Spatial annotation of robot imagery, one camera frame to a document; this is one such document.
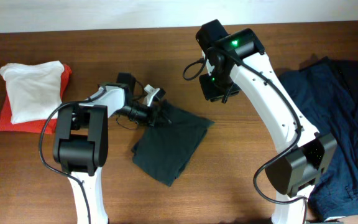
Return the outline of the dark green t-shirt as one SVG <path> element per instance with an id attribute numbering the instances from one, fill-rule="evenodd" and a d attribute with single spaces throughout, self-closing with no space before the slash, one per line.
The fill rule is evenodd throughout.
<path id="1" fill-rule="evenodd" d="M 173 106 L 167 100 L 161 109 L 163 123 L 145 130 L 132 148 L 132 161 L 153 179 L 170 187 L 185 170 L 214 121 Z"/>

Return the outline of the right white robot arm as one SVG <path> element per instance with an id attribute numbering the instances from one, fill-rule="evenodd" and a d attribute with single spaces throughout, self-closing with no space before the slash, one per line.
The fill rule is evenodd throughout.
<path id="1" fill-rule="evenodd" d="M 265 172 L 276 190 L 268 223 L 306 223 L 308 198 L 327 171 L 337 147 L 332 134 L 321 134 L 298 109 L 276 76 L 269 56 L 251 29 L 228 34 L 217 20 L 203 24 L 195 38 L 200 45 L 202 67 L 199 77 L 206 100 L 226 103 L 243 91 L 264 122 L 277 155 L 261 165 L 253 185 Z"/>

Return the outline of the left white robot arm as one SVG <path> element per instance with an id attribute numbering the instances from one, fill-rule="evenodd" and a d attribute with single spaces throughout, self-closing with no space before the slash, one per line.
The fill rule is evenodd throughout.
<path id="1" fill-rule="evenodd" d="M 146 85 L 144 100 L 138 102 L 134 99 L 136 83 L 130 73 L 120 73 L 115 83 L 100 84 L 89 98 L 66 103 L 58 110 L 53 159 L 71 184 L 78 223 L 109 223 L 102 191 L 108 119 L 116 114 L 149 127 L 159 123 L 161 109 L 156 103 L 165 90 Z"/>

